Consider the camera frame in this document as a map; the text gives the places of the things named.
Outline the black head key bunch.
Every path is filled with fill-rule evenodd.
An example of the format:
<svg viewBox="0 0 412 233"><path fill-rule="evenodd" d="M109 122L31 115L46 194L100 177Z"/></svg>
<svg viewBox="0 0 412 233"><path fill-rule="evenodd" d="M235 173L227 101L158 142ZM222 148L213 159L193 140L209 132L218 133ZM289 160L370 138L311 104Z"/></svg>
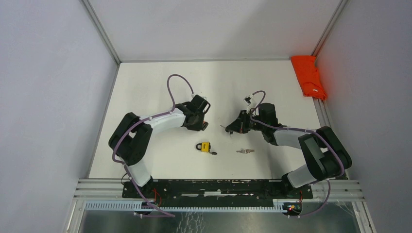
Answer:
<svg viewBox="0 0 412 233"><path fill-rule="evenodd" d="M225 126L220 125L220 127L222 127L224 129L224 131L226 132L226 134L230 137L233 136L233 132L231 130L228 130Z"/></svg>

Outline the orange padlock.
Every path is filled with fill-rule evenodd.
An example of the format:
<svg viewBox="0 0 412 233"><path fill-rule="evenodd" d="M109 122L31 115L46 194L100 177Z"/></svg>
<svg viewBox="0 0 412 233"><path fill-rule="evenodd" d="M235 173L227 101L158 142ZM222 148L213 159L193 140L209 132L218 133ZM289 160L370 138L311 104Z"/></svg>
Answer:
<svg viewBox="0 0 412 233"><path fill-rule="evenodd" d="M201 130L204 131L207 127L208 127L208 122L204 121L204 122L202 123Z"/></svg>

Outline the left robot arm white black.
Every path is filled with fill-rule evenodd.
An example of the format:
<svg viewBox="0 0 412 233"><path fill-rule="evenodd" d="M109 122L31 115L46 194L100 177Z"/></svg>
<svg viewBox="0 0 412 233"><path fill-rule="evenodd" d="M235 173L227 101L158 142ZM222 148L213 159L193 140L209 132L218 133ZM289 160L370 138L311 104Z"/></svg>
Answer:
<svg viewBox="0 0 412 233"><path fill-rule="evenodd" d="M130 112L123 117L108 145L113 150L113 161L122 164L135 182L136 194L146 198L153 191L153 185L149 182L152 172L144 159L151 138L163 131L181 127L204 131L208 126L205 115L210 107L205 98L194 95L192 100L176 104L163 113L144 117Z"/></svg>

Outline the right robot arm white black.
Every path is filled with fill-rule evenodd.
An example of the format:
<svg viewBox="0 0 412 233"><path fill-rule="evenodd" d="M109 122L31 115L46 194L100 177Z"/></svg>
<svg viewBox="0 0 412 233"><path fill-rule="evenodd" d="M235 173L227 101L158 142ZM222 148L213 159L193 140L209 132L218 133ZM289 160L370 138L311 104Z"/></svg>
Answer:
<svg viewBox="0 0 412 233"><path fill-rule="evenodd" d="M224 129L230 134L259 131L271 145L301 150L305 164L282 176L280 190L283 196L293 198L302 186L342 176L352 166L350 155L330 127L314 131L288 128L278 123L275 105L271 103L260 104L257 111L255 115L241 110Z"/></svg>

